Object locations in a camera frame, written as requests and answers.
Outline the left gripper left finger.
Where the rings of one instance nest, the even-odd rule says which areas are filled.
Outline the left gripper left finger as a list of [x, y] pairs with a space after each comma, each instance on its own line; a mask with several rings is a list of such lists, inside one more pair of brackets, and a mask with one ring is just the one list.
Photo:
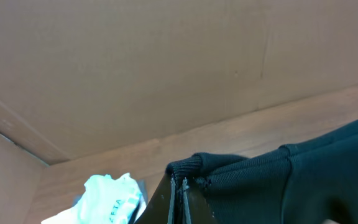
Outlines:
[[135, 224], [174, 224], [176, 184], [165, 174]]

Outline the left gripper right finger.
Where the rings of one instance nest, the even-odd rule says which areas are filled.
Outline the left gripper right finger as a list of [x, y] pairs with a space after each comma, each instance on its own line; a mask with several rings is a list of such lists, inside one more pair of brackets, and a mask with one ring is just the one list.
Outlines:
[[184, 179], [182, 184], [182, 223], [217, 224], [209, 204], [194, 179]]

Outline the black t-shirt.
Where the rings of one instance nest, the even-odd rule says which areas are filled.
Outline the black t-shirt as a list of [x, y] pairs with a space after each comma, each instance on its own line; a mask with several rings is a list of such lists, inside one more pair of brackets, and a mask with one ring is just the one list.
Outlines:
[[257, 157], [199, 152], [171, 162], [219, 223], [358, 223], [358, 120]]

